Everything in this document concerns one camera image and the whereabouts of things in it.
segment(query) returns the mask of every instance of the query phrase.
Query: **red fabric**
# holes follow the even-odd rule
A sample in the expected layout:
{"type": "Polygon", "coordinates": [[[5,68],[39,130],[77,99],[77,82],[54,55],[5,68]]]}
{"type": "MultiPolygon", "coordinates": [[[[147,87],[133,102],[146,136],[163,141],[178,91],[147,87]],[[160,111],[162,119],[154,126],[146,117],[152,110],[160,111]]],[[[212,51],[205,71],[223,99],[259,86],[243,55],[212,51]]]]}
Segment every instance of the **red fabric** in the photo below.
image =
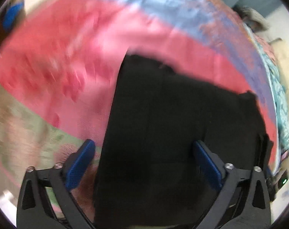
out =
{"type": "MultiPolygon", "coordinates": [[[[251,90],[224,56],[157,18],[110,0],[59,0],[38,11],[2,47],[0,83],[50,124],[102,146],[127,51],[237,93],[251,90]]],[[[277,142],[276,126],[259,106],[277,142]]]]}

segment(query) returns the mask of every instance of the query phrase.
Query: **teal patterned fabric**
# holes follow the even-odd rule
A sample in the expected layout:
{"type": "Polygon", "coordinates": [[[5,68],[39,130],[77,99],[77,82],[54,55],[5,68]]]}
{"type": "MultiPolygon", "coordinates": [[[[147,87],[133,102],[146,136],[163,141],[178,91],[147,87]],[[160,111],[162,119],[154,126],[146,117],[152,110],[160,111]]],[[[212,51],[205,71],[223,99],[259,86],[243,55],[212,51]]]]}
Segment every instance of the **teal patterned fabric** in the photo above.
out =
{"type": "Polygon", "coordinates": [[[280,75],[277,66],[274,65],[272,60],[265,53],[265,51],[263,50],[263,46],[254,37],[251,38],[256,44],[257,50],[263,60],[264,66],[268,70],[268,79],[271,81],[271,90],[274,97],[277,115],[279,146],[281,148],[281,160],[284,160],[289,156],[289,119],[287,101],[285,96],[285,87],[280,83],[280,75]]]}

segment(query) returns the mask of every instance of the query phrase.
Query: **blue fabric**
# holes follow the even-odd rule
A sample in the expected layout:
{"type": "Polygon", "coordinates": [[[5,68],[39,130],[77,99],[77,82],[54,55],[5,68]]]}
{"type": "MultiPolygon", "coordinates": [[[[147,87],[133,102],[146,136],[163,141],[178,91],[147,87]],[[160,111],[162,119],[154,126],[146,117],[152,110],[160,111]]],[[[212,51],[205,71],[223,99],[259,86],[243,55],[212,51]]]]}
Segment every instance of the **blue fabric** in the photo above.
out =
{"type": "Polygon", "coordinates": [[[21,9],[23,9],[23,2],[17,3],[8,9],[2,22],[5,31],[9,31],[12,28],[14,20],[21,9]]]}
{"type": "MultiPolygon", "coordinates": [[[[276,124],[273,100],[262,64],[249,66],[238,54],[241,44],[250,43],[238,25],[208,0],[118,0],[127,4],[139,6],[148,15],[157,16],[160,20],[179,28],[190,37],[200,41],[216,52],[224,55],[243,74],[252,91],[260,102],[267,106],[270,119],[276,124]],[[213,30],[222,24],[223,30],[213,30]]],[[[247,54],[254,63],[262,62],[257,51],[251,46],[247,54]]]]}
{"type": "Polygon", "coordinates": [[[95,156],[95,142],[87,139],[84,143],[86,145],[82,145],[82,147],[84,147],[83,151],[79,154],[78,158],[67,172],[65,183],[67,190],[74,189],[80,184],[88,165],[95,156]]]}
{"type": "Polygon", "coordinates": [[[214,164],[199,142],[195,142],[193,144],[192,151],[197,164],[205,174],[211,188],[220,191],[223,186],[222,174],[217,166],[214,164]]]}

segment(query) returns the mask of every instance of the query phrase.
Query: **blue gripper pad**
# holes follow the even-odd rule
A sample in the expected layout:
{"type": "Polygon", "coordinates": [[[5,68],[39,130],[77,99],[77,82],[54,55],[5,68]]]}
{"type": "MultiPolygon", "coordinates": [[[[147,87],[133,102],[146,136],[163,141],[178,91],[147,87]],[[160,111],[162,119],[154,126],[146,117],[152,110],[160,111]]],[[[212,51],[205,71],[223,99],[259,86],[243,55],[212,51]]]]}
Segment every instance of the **blue gripper pad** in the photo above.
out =
{"type": "Polygon", "coordinates": [[[76,153],[73,153],[65,162],[67,190],[76,188],[92,159],[95,156],[96,145],[87,139],[76,153]]]}
{"type": "Polygon", "coordinates": [[[18,16],[18,13],[23,8],[24,8],[24,3],[20,2],[20,3],[17,3],[8,9],[8,11],[6,12],[6,15],[3,19],[3,22],[2,22],[2,26],[3,26],[5,31],[8,32],[12,28],[13,23],[14,23],[16,17],[18,16]]]}
{"type": "Polygon", "coordinates": [[[220,168],[218,168],[217,165],[213,162],[213,153],[209,151],[204,143],[199,143],[197,141],[194,142],[192,151],[197,164],[200,166],[200,169],[208,179],[211,188],[220,191],[223,186],[225,171],[222,173],[220,168]]]}

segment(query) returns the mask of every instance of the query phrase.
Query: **patterned fabric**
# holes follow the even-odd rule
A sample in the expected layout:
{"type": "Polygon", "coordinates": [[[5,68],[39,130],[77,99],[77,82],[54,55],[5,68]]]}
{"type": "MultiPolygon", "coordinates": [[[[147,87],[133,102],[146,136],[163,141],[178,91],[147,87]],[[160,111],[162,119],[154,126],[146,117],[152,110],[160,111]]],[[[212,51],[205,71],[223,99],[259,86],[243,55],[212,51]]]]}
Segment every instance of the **patterned fabric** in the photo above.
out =
{"type": "MultiPolygon", "coordinates": [[[[54,163],[64,162],[82,143],[83,140],[70,136],[44,121],[0,85],[0,171],[16,186],[10,188],[14,197],[19,195],[19,187],[28,166],[35,166],[37,169],[51,168],[54,163]]],[[[72,190],[76,201],[91,219],[93,215],[91,183],[95,177],[101,148],[96,150],[93,163],[81,181],[82,185],[72,190]]],[[[0,188],[1,192],[9,187],[0,188]]],[[[52,188],[47,188],[47,192],[55,213],[58,217],[62,217],[52,188]]]]}
{"type": "Polygon", "coordinates": [[[268,57],[271,59],[271,61],[276,64],[277,59],[275,57],[274,54],[274,50],[273,48],[261,37],[259,37],[258,35],[255,35],[255,39],[256,41],[258,41],[258,43],[263,47],[264,52],[268,55],[268,57]]]}
{"type": "Polygon", "coordinates": [[[263,60],[267,70],[268,78],[270,79],[271,89],[275,101],[275,109],[277,115],[277,126],[279,136],[279,147],[281,148],[281,161],[289,156],[289,118],[288,106],[285,97],[285,87],[280,83],[279,70],[267,53],[264,47],[260,44],[257,37],[254,37],[254,44],[263,60]]]}

